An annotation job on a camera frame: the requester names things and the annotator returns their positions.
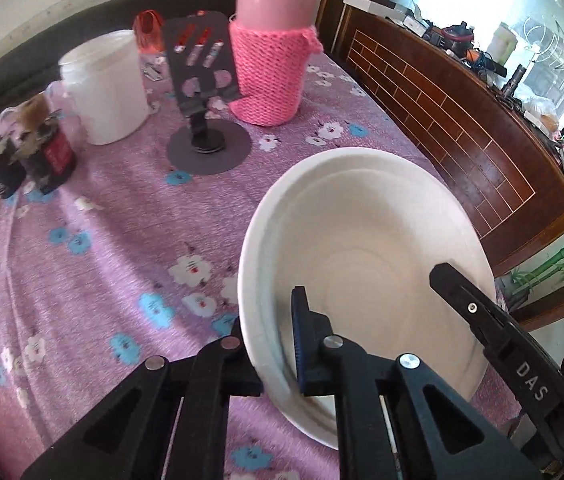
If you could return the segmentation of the purple floral tablecloth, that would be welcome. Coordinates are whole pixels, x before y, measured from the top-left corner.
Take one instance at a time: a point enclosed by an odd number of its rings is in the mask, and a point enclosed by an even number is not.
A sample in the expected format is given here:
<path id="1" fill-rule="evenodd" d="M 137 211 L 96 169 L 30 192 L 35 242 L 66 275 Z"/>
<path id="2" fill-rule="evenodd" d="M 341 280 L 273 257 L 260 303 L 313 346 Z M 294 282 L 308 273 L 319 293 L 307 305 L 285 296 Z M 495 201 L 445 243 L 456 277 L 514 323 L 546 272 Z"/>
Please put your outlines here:
<path id="1" fill-rule="evenodd" d="M 433 125 L 396 78 L 355 82 L 315 56 L 298 115 L 251 128 L 239 168 L 192 176 L 167 161 L 182 122 L 168 81 L 145 86 L 151 114 L 132 136 L 82 142 L 68 93 L 46 93 L 78 155 L 64 185 L 0 199 L 0 473 L 19 478 L 152 354 L 196 353 L 226 335 L 247 224 L 288 168 L 333 148 L 375 148 L 430 166 Z"/>

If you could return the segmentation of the brown wooden cabinet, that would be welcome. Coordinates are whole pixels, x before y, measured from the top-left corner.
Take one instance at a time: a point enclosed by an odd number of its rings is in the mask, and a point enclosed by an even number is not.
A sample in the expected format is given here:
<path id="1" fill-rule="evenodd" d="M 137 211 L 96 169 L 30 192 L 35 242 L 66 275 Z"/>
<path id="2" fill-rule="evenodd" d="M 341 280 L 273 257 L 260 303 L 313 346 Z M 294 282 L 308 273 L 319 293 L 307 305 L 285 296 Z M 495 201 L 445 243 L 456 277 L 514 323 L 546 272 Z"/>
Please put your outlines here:
<path id="1" fill-rule="evenodd" d="M 326 51 L 424 153 L 502 275 L 564 234 L 564 176 L 538 136 L 483 81 L 412 32 L 322 0 Z"/>

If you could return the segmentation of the dark jar with cork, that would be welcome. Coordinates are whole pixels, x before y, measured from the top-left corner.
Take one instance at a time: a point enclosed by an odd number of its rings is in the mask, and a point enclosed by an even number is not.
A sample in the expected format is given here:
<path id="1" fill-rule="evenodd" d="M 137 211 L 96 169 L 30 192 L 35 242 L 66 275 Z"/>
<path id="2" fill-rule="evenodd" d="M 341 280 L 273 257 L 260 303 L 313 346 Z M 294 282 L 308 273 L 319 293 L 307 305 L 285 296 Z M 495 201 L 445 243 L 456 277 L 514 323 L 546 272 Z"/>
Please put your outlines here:
<path id="1" fill-rule="evenodd" d="M 46 97 L 39 93 L 16 109 L 20 128 L 16 159 L 43 195 L 57 190 L 76 169 L 76 153 Z"/>

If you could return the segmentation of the white plastic tub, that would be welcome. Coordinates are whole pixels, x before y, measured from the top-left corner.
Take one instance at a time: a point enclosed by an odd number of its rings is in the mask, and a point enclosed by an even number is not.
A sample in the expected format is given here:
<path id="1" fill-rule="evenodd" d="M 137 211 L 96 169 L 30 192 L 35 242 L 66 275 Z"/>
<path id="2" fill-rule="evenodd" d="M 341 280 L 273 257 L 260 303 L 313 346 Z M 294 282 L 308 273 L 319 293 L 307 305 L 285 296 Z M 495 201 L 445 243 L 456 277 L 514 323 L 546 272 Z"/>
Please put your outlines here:
<path id="1" fill-rule="evenodd" d="M 67 52 L 58 66 L 88 143 L 113 144 L 144 124 L 149 105 L 133 30 L 88 40 Z"/>

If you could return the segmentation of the black phone stand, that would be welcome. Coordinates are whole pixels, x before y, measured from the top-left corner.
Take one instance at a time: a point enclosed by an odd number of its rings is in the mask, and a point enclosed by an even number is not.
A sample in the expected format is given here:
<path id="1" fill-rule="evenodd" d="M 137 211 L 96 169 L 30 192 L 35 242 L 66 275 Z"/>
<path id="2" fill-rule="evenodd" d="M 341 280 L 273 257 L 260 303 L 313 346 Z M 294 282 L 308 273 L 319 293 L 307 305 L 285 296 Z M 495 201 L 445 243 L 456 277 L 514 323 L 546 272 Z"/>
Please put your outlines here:
<path id="1" fill-rule="evenodd" d="M 223 174 L 250 154 L 249 133 L 228 119 L 207 116 L 211 101 L 239 100 L 229 20 L 216 11 L 201 11 L 163 24 L 163 43 L 175 101 L 185 124 L 167 144 L 171 166 L 193 176 Z"/>

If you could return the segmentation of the black sofa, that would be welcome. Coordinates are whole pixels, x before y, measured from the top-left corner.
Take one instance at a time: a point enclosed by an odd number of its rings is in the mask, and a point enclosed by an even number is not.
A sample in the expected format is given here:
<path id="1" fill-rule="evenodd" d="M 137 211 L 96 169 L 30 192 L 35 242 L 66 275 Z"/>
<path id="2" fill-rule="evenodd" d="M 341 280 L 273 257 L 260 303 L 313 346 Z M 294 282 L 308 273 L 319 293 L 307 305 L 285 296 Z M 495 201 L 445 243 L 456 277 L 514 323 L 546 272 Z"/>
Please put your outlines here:
<path id="1" fill-rule="evenodd" d="M 110 0 L 39 32 L 0 57 L 0 113 L 30 98 L 59 78 L 59 59 L 85 41 L 133 25 L 142 11 L 154 10 L 165 20 L 198 11 L 229 16 L 235 0 Z"/>

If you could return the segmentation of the red plastic bag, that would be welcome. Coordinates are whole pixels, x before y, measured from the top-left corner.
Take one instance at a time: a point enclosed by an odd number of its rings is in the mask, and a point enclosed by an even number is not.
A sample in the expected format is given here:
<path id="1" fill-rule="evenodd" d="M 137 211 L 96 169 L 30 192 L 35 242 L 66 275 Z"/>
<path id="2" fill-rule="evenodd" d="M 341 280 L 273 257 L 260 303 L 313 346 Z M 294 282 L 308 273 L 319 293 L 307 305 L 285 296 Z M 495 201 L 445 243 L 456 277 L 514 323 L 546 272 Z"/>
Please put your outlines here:
<path id="1" fill-rule="evenodd" d="M 133 32 L 140 53 L 159 54 L 166 50 L 163 42 L 163 17 L 155 10 L 142 11 L 134 18 Z"/>

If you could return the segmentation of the pink knitted thermos flask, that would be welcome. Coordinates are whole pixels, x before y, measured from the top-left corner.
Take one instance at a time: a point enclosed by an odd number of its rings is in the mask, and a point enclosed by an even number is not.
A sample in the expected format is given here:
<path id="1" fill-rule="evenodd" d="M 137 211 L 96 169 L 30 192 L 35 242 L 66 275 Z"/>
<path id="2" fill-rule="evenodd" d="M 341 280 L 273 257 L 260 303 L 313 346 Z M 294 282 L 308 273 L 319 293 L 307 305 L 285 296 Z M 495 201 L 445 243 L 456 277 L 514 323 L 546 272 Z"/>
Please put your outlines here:
<path id="1" fill-rule="evenodd" d="M 314 26 L 319 0 L 236 0 L 230 22 L 242 122 L 285 124 L 298 110 L 308 60 L 323 52 Z"/>

